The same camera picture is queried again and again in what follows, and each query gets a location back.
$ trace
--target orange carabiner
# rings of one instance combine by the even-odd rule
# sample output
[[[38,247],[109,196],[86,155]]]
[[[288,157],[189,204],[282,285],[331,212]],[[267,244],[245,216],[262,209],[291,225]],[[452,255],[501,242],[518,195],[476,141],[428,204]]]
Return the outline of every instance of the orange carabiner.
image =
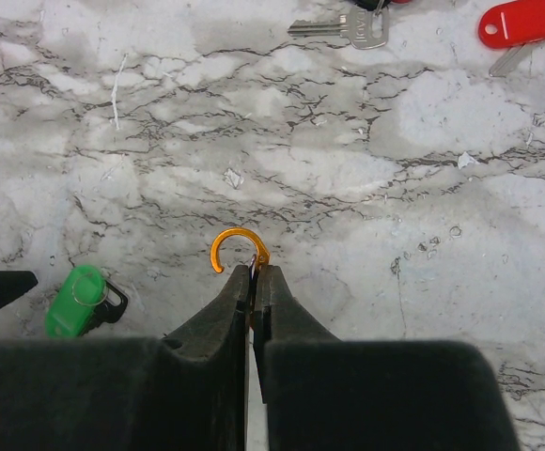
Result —
[[[260,268],[262,266],[266,266],[269,264],[269,258],[271,257],[271,254],[269,253],[269,250],[266,248],[260,237],[256,235],[253,231],[248,230],[247,228],[233,227],[229,230],[225,230],[223,233],[218,235],[212,243],[212,247],[210,249],[210,261],[212,263],[212,267],[216,272],[221,273],[225,270],[225,268],[220,264],[220,245],[228,237],[232,237],[235,235],[250,239],[252,243],[256,246],[256,261],[254,262],[255,271],[260,271]]]

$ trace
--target metal key ring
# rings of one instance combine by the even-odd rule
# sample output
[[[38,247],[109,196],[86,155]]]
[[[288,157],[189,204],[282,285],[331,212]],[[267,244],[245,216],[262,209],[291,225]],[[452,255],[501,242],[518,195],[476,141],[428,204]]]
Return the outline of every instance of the metal key ring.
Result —
[[[103,301],[105,301],[107,299],[107,295],[109,294],[109,288],[106,286],[103,290],[103,294],[101,295],[101,299],[98,303],[83,303],[81,302],[77,297],[76,297],[76,293],[74,292],[74,288],[76,287],[76,284],[78,284],[78,281],[81,280],[83,277],[93,277],[93,273],[92,272],[86,272],[85,274],[79,276],[75,281],[74,283],[72,284],[72,298],[74,299],[74,301],[76,301],[77,303],[79,303],[80,305],[82,305],[83,307],[95,307],[97,305],[99,305],[100,303],[103,303]]]
[[[220,264],[219,251],[221,244],[228,237],[232,237],[235,235],[239,235],[241,237],[245,237],[251,240],[251,242],[256,246],[256,261],[254,262],[254,271],[258,272],[260,271],[260,268],[262,266],[269,264],[269,258],[271,257],[271,254],[269,253],[269,250],[266,248],[260,237],[253,231],[248,230],[247,228],[233,227],[229,230],[225,230],[220,235],[218,235],[212,243],[212,247],[210,249],[210,262],[216,272],[221,273],[225,270],[225,268]]]

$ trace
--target red key tag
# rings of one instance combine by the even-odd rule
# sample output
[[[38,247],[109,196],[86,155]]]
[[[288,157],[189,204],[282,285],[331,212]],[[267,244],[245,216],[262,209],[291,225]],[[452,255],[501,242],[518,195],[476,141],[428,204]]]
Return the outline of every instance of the red key tag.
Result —
[[[545,40],[545,0],[517,0],[488,10],[481,18],[478,34],[492,49]]]

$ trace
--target green plastic keychain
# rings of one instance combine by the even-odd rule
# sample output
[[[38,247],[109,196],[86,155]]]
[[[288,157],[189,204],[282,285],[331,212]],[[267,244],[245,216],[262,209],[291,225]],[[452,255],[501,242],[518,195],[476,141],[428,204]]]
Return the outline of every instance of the green plastic keychain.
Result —
[[[109,291],[115,292],[120,304],[109,302]],[[127,305],[128,298],[105,280],[99,269],[77,266],[47,312],[45,331],[51,337],[80,336],[103,322],[117,322]]]

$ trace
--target gray marble veining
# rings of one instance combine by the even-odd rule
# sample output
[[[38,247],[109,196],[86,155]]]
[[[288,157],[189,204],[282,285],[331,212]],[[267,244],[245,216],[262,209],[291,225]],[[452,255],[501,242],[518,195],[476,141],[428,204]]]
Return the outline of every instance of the gray marble veining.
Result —
[[[169,332],[226,280],[213,238],[246,226],[334,334],[476,344],[545,449],[545,44],[491,79],[494,3],[392,6],[362,52],[287,35],[339,2],[1,0],[0,269],[39,287],[0,336],[42,335],[81,263],[131,296],[93,334]]]

